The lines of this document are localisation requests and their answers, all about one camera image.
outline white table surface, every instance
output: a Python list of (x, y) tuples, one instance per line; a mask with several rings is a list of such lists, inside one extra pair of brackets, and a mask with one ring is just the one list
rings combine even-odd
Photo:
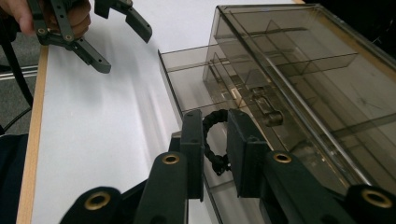
[[(49, 47), (33, 223), (58, 223), (75, 199), (99, 186), (121, 192), (148, 178), (155, 157), (179, 131), (161, 77), (161, 52), (208, 44), (216, 5), (291, 0), (136, 0), (153, 36), (146, 44), (112, 10), (92, 11), (86, 39), (112, 64), (96, 72), (73, 52)], [(210, 223), (191, 202), (190, 223)]]

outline finger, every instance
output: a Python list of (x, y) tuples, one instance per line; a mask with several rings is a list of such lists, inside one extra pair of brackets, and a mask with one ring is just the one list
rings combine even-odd
[(90, 14), (91, 4), (88, 0), (77, 2), (70, 11), (67, 12), (67, 18), (69, 19), (71, 26), (76, 26), (82, 23), (87, 15)]
[(10, 1), (8, 6), (15, 21), (20, 25), (21, 31), (26, 35), (33, 35), (35, 33), (33, 16), (27, 2), (24, 0), (14, 0)]
[(88, 14), (88, 16), (78, 25), (75, 25), (72, 27), (73, 33), (75, 35), (85, 33), (88, 29), (88, 27), (91, 24), (91, 17)]

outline black clamp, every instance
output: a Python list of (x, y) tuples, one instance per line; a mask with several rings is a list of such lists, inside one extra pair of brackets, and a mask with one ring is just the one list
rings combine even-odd
[[(56, 45), (67, 50), (73, 50), (87, 65), (92, 65), (98, 72), (109, 73), (111, 64), (94, 49), (83, 37), (75, 39), (70, 23), (67, 19), (67, 10), (78, 0), (50, 0), (60, 33), (53, 33), (44, 20), (43, 11), (37, 0), (28, 0), (32, 10), (33, 22), (38, 41), (42, 45)], [(127, 0), (97, 0), (95, 2), (95, 13), (108, 18), (110, 8), (126, 15), (126, 22), (142, 37), (149, 42), (152, 31), (149, 24), (132, 8), (132, 1)]]

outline wooden table edge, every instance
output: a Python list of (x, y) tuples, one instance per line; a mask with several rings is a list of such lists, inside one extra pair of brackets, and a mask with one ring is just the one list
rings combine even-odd
[(20, 204), (18, 209), (17, 223), (26, 224), (32, 222), (33, 204), (35, 199), (35, 175), (38, 160), (38, 147), (41, 133), (41, 119), (43, 113), (44, 91), (47, 77), (49, 48), (41, 47), (38, 61), (37, 78), (35, 82), (35, 100), (32, 109), (32, 117), (29, 129), (26, 158), (21, 185)]

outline robotic arm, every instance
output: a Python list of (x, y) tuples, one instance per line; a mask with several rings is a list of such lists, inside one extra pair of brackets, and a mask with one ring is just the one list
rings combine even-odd
[(350, 187), (346, 196), (325, 189), (297, 157), (272, 151), (248, 114), (231, 109), (215, 111), (204, 121), (199, 110), (187, 113), (181, 133), (173, 134), (169, 151), (155, 159), (146, 181), (123, 194), (91, 189), (61, 223), (187, 223), (188, 199), (203, 199), (204, 154), (211, 154), (207, 131), (224, 121), (237, 196), (260, 198), (265, 223), (396, 222), (394, 195), (366, 185)]
[[(44, 21), (43, 11), (38, 0), (28, 0), (33, 14), (35, 32), (42, 45), (56, 45), (73, 50), (87, 65), (92, 65), (98, 72), (109, 73), (111, 64), (93, 48), (84, 37), (75, 39), (67, 19), (67, 11), (78, 0), (49, 0), (58, 22), (60, 33), (53, 33)], [(126, 22), (145, 41), (149, 42), (152, 35), (150, 25), (132, 7), (131, 0), (96, 0), (94, 12), (107, 19), (111, 8), (126, 15)]]

